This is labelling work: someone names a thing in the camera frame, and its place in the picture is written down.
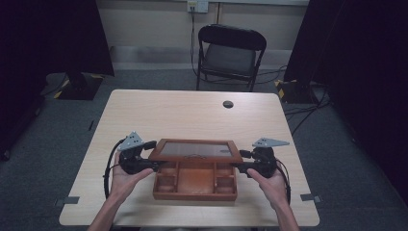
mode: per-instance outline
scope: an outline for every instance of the black folding chair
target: black folding chair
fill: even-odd
[[[200,73],[246,81],[253,91],[267,41],[258,32],[220,24],[204,26],[198,32],[200,45],[196,89]]]

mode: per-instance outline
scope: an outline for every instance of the chair seat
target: chair seat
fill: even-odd
[[[202,63],[203,70],[252,76],[255,51],[210,44]]]

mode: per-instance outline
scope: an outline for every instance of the black cable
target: black cable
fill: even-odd
[[[194,69],[194,63],[193,63],[193,57],[194,57],[194,47],[195,47],[195,29],[194,29],[194,24],[195,24],[195,20],[194,20],[194,12],[195,12],[195,8],[194,7],[190,7],[191,10],[191,47],[190,47],[190,56],[191,56],[191,68],[192,71],[194,72],[195,76],[198,76],[197,72]]]
[[[117,144],[115,144],[114,149],[112,149],[111,155],[109,156],[108,163],[106,164],[105,175],[103,175],[103,178],[104,178],[104,182],[103,182],[104,184],[103,184],[103,185],[104,185],[104,190],[105,190],[105,197],[106,197],[107,199],[108,199],[108,197],[109,197],[109,174],[110,174],[110,172],[111,172],[111,169],[112,169],[113,167],[116,167],[116,166],[117,166],[117,165],[114,165],[114,166],[111,167],[112,157],[114,156],[117,147],[118,147],[121,143],[123,143],[124,141],[125,141],[125,139],[120,140],[120,141],[117,142]]]
[[[219,23],[219,9],[221,8],[221,3],[218,2],[218,11],[217,11],[217,24]]]
[[[294,115],[292,115],[290,118],[287,118],[286,120],[289,121],[294,117]]]
[[[272,82],[272,81],[276,80],[277,78],[279,78],[280,73],[282,71],[285,71],[285,70],[282,70],[282,68],[284,68],[284,67],[286,67],[286,65],[282,65],[281,67],[279,67],[278,70],[258,74],[257,76],[278,73],[274,78],[272,78],[270,80],[267,80],[265,82],[257,82],[257,83],[255,83],[255,85],[267,84],[269,82]],[[223,78],[223,79],[220,79],[220,80],[206,80],[206,79],[200,78],[200,80],[202,80],[204,82],[207,82],[207,83],[210,83],[210,84],[220,84],[220,85],[229,85],[229,86],[247,85],[247,83],[235,83],[235,84],[221,83],[221,82],[224,82],[224,81],[234,80],[234,78]]]
[[[326,95],[326,93],[327,93],[327,88],[324,89],[324,94],[323,94],[323,96],[321,97],[321,100],[320,100],[320,102],[317,104],[317,106],[315,107],[315,109],[311,110],[310,113],[307,114],[307,115],[297,124],[297,126],[293,129],[293,131],[292,131],[292,136],[293,136],[294,133],[297,131],[297,129],[300,127],[300,125],[301,125],[313,112],[315,112],[315,111],[319,108],[319,106],[320,106],[320,104],[322,103],[322,101],[323,101],[324,96]]]
[[[276,169],[278,169],[278,171],[280,171],[280,173],[284,176],[283,180],[284,180],[285,185],[286,185],[286,197],[288,199],[288,203],[291,204],[291,191],[292,191],[292,189],[291,189],[291,182],[289,180],[288,169],[286,168],[286,166],[281,161],[279,161],[277,159],[276,159],[276,161],[279,162],[285,168],[286,174],[285,174],[285,172],[283,172],[281,167],[276,166]]]
[[[285,116],[289,116],[289,115],[296,115],[296,114],[303,114],[303,113],[308,113],[308,112],[310,112],[310,111],[313,111],[313,110],[315,110],[315,109],[321,109],[321,108],[324,108],[324,107],[326,107],[326,106],[328,106],[328,105],[330,105],[330,100],[328,100],[326,103],[324,103],[323,105],[321,105],[321,106],[313,106],[313,107],[309,107],[309,108],[304,108],[304,109],[301,109],[301,108],[292,108],[292,109],[288,109],[288,110],[285,110]]]
[[[46,93],[42,94],[41,96],[48,95],[48,94],[50,94],[50,93],[54,92],[55,90],[60,89],[60,88],[61,88],[61,86],[64,84],[65,79],[66,79],[66,74],[64,75],[63,79],[61,80],[61,82],[58,84],[58,86],[57,86],[56,88],[54,88],[53,90],[50,90],[49,92],[46,92]]]

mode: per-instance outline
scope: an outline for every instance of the wooden table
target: wooden table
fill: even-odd
[[[225,100],[234,103],[226,109]],[[107,103],[69,196],[78,204],[66,204],[62,225],[89,225],[105,195],[104,170],[114,145],[131,131],[144,141],[163,138],[232,140],[238,149],[265,137],[288,141],[274,147],[275,156],[288,168],[292,186],[292,208],[300,226],[316,226],[319,215],[314,201],[302,201],[310,193],[302,165],[279,99],[272,93],[115,90]],[[147,158],[151,150],[143,151]],[[155,200],[154,174],[138,182],[122,204],[115,225],[162,227],[277,226],[277,218],[258,184],[238,174],[235,202]]]

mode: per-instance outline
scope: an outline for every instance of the gray carpet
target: gray carpet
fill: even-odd
[[[274,76],[262,75],[258,82]],[[63,77],[49,75],[44,92],[55,88]],[[201,82],[201,90],[247,91],[238,83]],[[55,206],[55,201],[68,196],[115,89],[195,90],[195,77],[191,70],[120,70],[103,81],[93,101],[55,100],[47,95],[39,116],[12,148],[11,159],[0,163],[0,230],[86,230],[61,226],[62,207]],[[269,82],[256,85],[254,91],[276,89]],[[323,96],[323,89],[315,91]],[[286,112],[310,106],[283,105]],[[288,115],[291,129],[306,115]],[[381,169],[352,141],[332,106],[311,114],[293,139],[310,189],[322,198],[317,204],[320,224],[302,230],[407,230],[407,207]]]

